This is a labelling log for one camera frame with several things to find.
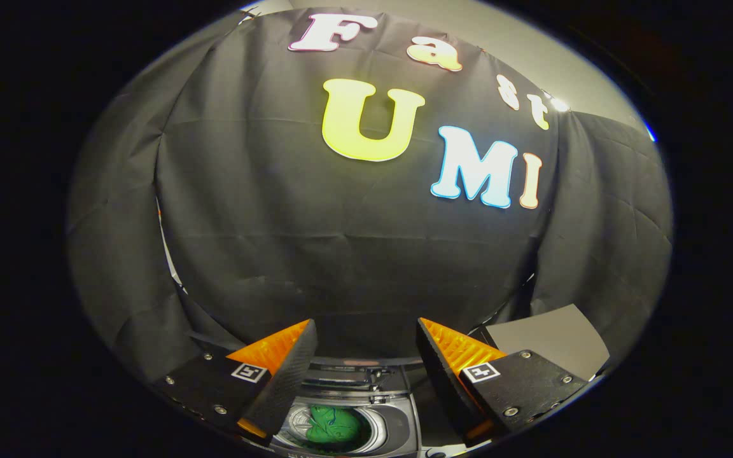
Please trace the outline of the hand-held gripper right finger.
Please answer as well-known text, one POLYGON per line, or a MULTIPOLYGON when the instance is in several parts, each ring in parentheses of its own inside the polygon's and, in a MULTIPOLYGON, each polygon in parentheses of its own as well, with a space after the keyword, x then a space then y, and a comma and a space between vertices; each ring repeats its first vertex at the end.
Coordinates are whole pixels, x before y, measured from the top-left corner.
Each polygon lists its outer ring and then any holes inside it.
POLYGON ((507 354, 433 320, 417 321, 416 345, 428 379, 468 446, 518 434, 589 383, 535 350, 507 354))

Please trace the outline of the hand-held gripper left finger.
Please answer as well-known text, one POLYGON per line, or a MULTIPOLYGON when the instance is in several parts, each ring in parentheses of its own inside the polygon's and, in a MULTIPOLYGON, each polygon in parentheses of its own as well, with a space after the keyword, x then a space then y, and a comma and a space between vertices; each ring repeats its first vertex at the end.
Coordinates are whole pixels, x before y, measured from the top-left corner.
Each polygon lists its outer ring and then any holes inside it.
POLYGON ((222 434, 270 443, 302 387, 318 346, 306 319, 239 350, 206 342, 154 380, 154 391, 222 434))

